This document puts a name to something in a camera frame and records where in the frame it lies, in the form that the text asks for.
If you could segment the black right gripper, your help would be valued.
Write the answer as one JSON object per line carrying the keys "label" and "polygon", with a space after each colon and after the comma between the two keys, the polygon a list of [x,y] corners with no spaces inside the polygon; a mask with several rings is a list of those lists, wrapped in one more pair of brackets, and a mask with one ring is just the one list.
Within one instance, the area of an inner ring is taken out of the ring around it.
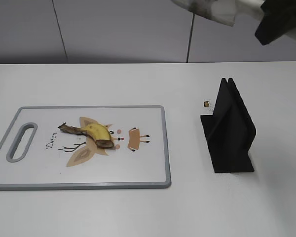
{"label": "black right gripper", "polygon": [[296,0],[266,0],[261,5],[263,18],[255,37],[262,45],[285,34],[296,38]]}

